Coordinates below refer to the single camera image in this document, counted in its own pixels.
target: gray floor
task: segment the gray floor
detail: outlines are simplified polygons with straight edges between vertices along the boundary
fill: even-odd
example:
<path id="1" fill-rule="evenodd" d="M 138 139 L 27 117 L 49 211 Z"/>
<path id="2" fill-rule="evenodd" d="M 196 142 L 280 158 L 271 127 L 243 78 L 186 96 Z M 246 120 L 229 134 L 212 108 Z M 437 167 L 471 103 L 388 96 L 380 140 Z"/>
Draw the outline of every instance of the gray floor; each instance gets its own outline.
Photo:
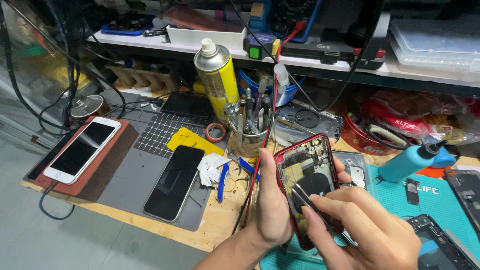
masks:
<path id="1" fill-rule="evenodd" d="M 0 141 L 0 269 L 191 269 L 197 250 L 81 207 L 64 221 L 38 208 L 41 194 L 19 185 L 40 156 Z M 47 196 L 45 209 L 68 214 L 71 205 Z"/>

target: teal squeeze bottle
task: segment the teal squeeze bottle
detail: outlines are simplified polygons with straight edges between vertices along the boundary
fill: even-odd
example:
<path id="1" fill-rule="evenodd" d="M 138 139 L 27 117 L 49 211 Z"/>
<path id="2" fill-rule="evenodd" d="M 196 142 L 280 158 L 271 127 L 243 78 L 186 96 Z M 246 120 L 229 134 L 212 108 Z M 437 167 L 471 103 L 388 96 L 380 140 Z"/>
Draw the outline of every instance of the teal squeeze bottle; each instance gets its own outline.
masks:
<path id="1" fill-rule="evenodd" d="M 396 183 L 433 164 L 433 158 L 440 153 L 447 141 L 423 146 L 410 146 L 407 150 L 394 157 L 380 168 L 380 177 L 391 183 Z"/>

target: white box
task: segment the white box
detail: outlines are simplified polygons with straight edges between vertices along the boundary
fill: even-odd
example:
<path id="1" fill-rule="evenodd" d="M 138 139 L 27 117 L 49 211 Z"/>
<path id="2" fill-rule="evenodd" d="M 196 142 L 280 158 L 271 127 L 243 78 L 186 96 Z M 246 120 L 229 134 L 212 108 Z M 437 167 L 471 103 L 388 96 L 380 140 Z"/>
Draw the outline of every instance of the white box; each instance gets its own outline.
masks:
<path id="1" fill-rule="evenodd" d="M 170 41 L 174 45 L 201 47 L 202 40 L 209 37 L 213 43 L 234 50 L 243 50 L 243 39 L 248 36 L 248 30 L 246 28 L 244 28 L 241 33 L 230 33 L 177 29 L 167 26 L 167 31 Z"/>

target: right hand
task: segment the right hand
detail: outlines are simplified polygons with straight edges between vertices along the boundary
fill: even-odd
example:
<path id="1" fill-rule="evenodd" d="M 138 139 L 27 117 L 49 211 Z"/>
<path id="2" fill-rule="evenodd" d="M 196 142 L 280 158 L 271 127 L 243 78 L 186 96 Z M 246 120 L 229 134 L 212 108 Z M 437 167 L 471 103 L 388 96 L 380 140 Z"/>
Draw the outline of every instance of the right hand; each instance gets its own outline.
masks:
<path id="1" fill-rule="evenodd" d="M 412 226 L 388 213 L 364 188 L 341 188 L 310 199 L 320 211 L 342 221 L 359 244 L 338 246 L 315 211 L 302 207 L 308 236 L 328 269 L 417 269 L 421 242 Z"/>

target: white shelf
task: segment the white shelf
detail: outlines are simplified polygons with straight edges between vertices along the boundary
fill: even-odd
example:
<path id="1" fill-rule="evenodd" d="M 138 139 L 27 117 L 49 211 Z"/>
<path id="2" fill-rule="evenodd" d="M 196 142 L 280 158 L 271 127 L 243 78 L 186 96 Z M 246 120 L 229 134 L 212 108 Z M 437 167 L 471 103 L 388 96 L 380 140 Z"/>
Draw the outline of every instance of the white shelf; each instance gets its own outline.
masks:
<path id="1" fill-rule="evenodd" d="M 134 46 L 134 47 L 149 48 L 149 49 L 163 49 L 163 50 L 171 50 L 171 51 L 185 52 L 185 53 L 196 53 L 200 49 L 200 46 L 181 46 L 181 45 L 172 45 L 170 43 L 162 43 L 165 41 L 165 38 L 163 36 L 157 36 L 157 37 L 116 36 L 116 35 L 105 35 L 105 34 L 102 34 L 101 31 L 99 31 L 95 34 L 95 37 L 101 43 Z M 89 37 L 87 40 L 94 42 L 92 37 Z M 230 50 L 230 54 L 234 59 L 259 61 L 259 60 L 253 60 L 249 58 L 247 55 L 247 52 L 243 50 Z M 419 81 L 432 81 L 436 83 L 443 83 L 443 84 L 450 84 L 450 85 L 480 87 L 480 82 L 465 82 L 462 80 L 455 80 L 455 79 L 445 78 L 440 76 L 431 76 L 431 75 L 422 75 L 422 74 L 404 72 L 398 69 L 400 64 L 396 59 L 395 54 L 391 50 L 387 50 L 387 54 L 385 57 L 386 57 L 386 62 L 385 64 L 383 64 L 383 66 L 380 69 L 378 70 L 358 69 L 357 71 L 372 73 L 372 74 L 385 76 L 385 77 L 402 78 L 402 79 L 419 80 Z M 262 61 L 273 63 L 273 60 L 270 58 L 264 58 Z M 326 64 L 320 63 L 320 60 L 315 60 L 315 59 L 280 56 L 280 62 L 285 65 L 316 68 L 316 69 L 326 69 L 326 70 L 333 70 L 333 71 L 347 72 L 349 70 L 349 65 L 345 61 L 339 61 L 334 65 L 326 65 Z"/>

